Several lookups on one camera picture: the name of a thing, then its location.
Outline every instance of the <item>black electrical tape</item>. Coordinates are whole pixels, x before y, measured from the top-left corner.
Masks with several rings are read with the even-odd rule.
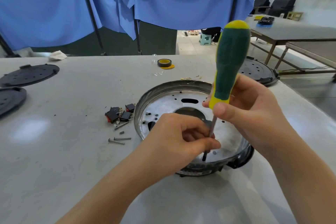
[[[159,59],[157,61],[157,65],[159,67],[170,67],[171,66],[171,60],[170,59]]]

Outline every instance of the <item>silver metal plate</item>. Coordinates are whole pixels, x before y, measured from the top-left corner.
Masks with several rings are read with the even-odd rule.
[[[149,134],[149,123],[156,122],[164,113],[174,113],[180,108],[200,111],[206,120],[211,121],[213,114],[210,108],[202,106],[211,91],[211,84],[194,80],[178,80],[166,82],[147,91],[138,101],[134,111],[134,126],[143,140]],[[194,99],[197,103],[185,103],[182,99]],[[218,119],[214,134],[222,148],[212,150],[205,162],[203,154],[194,159],[191,164],[214,164],[230,159],[246,149],[249,143],[229,122]]]

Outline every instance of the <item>green and yellow handle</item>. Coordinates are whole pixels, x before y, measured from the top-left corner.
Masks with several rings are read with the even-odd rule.
[[[237,73],[250,45],[251,33],[246,22],[235,20],[223,29],[217,46],[216,76],[209,107],[219,102],[229,103]]]

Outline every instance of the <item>stool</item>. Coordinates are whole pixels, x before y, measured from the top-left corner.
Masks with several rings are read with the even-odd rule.
[[[211,45],[211,35],[199,35],[199,41],[200,45]]]

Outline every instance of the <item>tiled floor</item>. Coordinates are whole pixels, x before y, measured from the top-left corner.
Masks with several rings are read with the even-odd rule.
[[[200,55],[200,54],[215,54],[216,45],[201,46],[199,44],[199,35],[185,36],[183,31],[179,30],[177,32],[176,41],[176,54],[177,55]],[[267,43],[258,41],[258,45],[263,46],[265,49],[270,49],[271,46]],[[274,53],[281,56],[285,46],[277,46]],[[267,53],[250,45],[248,56],[254,57],[255,59],[263,62]],[[324,66],[323,64],[310,59],[298,52],[293,50],[288,50],[285,59],[289,62],[302,67],[302,68],[314,68],[318,66]],[[278,59],[271,57],[268,63],[270,68],[274,68],[277,64]],[[290,65],[286,63],[281,63],[279,70],[293,69]],[[306,74],[306,75],[283,75],[281,76],[281,81],[286,83],[292,89],[296,90],[299,94],[305,97],[308,101],[316,105],[330,117],[336,120],[336,83],[332,83],[333,74]]]

